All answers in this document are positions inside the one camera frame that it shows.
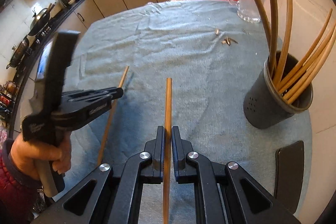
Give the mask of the red jacket sleeve forearm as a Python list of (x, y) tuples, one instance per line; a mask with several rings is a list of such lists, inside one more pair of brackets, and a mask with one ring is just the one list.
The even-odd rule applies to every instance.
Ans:
[(1, 150), (1, 223), (29, 223), (41, 183), (21, 173), (10, 156), (14, 141)]

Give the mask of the person's left hand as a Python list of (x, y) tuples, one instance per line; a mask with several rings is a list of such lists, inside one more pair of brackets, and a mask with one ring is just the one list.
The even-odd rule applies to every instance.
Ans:
[(52, 169), (61, 174), (71, 168), (71, 132), (65, 132), (59, 147), (38, 140), (24, 141), (22, 134), (15, 139), (10, 156), (21, 173), (34, 180), (40, 180), (35, 160), (52, 161)]

